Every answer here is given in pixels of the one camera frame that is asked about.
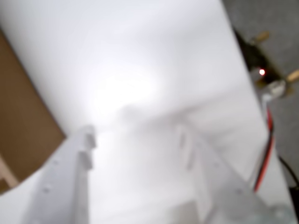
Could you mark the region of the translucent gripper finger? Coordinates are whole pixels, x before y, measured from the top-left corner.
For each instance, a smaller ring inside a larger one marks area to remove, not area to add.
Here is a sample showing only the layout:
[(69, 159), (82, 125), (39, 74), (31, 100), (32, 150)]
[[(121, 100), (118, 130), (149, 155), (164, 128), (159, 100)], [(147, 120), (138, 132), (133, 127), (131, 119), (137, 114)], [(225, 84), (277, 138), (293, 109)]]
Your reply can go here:
[(164, 147), (185, 162), (184, 176), (166, 185), (172, 216), (201, 224), (264, 224), (265, 203), (196, 129), (168, 128)]

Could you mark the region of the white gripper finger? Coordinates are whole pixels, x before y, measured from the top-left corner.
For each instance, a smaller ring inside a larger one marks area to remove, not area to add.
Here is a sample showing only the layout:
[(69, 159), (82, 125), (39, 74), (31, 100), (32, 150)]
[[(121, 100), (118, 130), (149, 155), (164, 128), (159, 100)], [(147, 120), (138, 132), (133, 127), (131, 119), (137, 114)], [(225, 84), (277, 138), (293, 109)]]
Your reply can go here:
[(88, 171), (93, 167), (95, 147), (93, 126), (63, 141), (42, 166), (24, 224), (89, 223)]

